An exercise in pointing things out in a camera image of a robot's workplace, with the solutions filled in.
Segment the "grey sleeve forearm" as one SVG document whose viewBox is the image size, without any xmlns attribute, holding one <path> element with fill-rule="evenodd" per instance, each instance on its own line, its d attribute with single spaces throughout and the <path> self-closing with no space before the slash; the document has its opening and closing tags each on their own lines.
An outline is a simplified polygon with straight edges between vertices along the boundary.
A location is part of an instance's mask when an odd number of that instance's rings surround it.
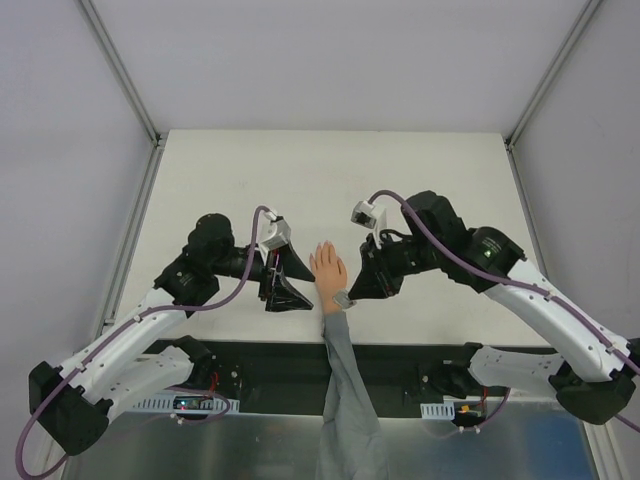
<svg viewBox="0 0 640 480">
<path fill-rule="evenodd" d="M 343 311 L 324 316 L 323 337 L 331 375 L 315 477 L 388 479 L 389 458 L 381 426 L 357 365 Z"/>
</svg>

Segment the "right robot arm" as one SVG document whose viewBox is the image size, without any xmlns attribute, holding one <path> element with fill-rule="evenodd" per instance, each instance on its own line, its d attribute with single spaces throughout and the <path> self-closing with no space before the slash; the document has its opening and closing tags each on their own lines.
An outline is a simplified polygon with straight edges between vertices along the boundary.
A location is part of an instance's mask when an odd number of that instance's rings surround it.
<svg viewBox="0 0 640 480">
<path fill-rule="evenodd" d="M 502 305 L 553 348 L 537 355 L 465 344 L 466 357 L 427 375 L 442 396 L 463 399 L 481 387 L 520 390 L 556 400 L 593 425 L 619 418 L 639 376 L 639 342 L 618 335 L 561 293 L 524 250 L 493 227 L 468 228 L 449 200 L 432 191 L 398 200 L 407 234 L 388 228 L 380 192 L 354 207 L 351 221 L 369 229 L 361 271 L 348 303 L 399 294 L 404 279 L 438 270 Z"/>
</svg>

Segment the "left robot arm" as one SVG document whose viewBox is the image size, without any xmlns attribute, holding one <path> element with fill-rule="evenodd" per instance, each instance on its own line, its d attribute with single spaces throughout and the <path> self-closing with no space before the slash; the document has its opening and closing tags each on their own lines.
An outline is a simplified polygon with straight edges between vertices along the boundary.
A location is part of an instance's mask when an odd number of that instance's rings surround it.
<svg viewBox="0 0 640 480">
<path fill-rule="evenodd" d="M 270 313 L 312 309 L 293 279 L 312 282 L 314 276 L 294 251 L 283 216 L 257 207 L 245 247 L 236 246 L 226 216 L 201 217 L 181 253 L 129 314 L 60 365 L 42 362 L 30 372 L 31 414 L 65 454 L 85 452 L 146 397 L 174 385 L 199 389 L 209 382 L 212 354 L 190 336 L 139 362 L 162 335 L 195 313 L 229 304 L 249 281 L 258 284 L 258 298 Z"/>
</svg>

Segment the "mannequin hand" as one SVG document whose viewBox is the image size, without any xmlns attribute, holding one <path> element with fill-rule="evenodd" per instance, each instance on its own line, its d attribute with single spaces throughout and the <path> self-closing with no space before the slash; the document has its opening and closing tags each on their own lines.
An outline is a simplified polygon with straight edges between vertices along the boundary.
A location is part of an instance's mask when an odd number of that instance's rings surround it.
<svg viewBox="0 0 640 480">
<path fill-rule="evenodd" d="M 309 264 L 323 314 L 341 311 L 342 307 L 334 297 L 347 287 L 347 270 L 334 245 L 329 241 L 318 244 L 309 256 Z"/>
</svg>

